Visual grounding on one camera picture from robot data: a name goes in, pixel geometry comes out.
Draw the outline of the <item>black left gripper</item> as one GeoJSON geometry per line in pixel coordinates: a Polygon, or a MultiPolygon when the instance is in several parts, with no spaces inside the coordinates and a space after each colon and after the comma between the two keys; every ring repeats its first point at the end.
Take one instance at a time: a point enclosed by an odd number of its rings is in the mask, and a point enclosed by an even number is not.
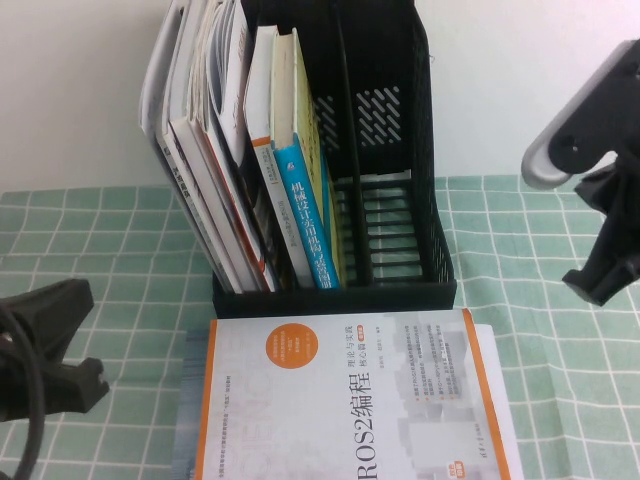
{"type": "Polygon", "coordinates": [[[94,307],[88,280],[62,280],[3,298],[1,305],[16,318],[14,327],[1,320],[2,422],[34,424],[44,423],[46,415],[85,414],[107,395],[101,360],[61,363],[94,307]]]}

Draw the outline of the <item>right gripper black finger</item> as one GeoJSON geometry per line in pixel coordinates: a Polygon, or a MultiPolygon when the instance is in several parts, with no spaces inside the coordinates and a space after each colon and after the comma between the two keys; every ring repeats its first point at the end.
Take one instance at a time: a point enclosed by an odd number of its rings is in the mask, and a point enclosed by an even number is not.
{"type": "Polygon", "coordinates": [[[639,158],[629,151],[585,177],[575,193],[605,215],[584,266],[563,282],[581,299],[605,305],[639,279],[639,158]]]}
{"type": "Polygon", "coordinates": [[[639,138],[639,42],[619,44],[526,149],[524,182],[553,189],[639,138]]]}

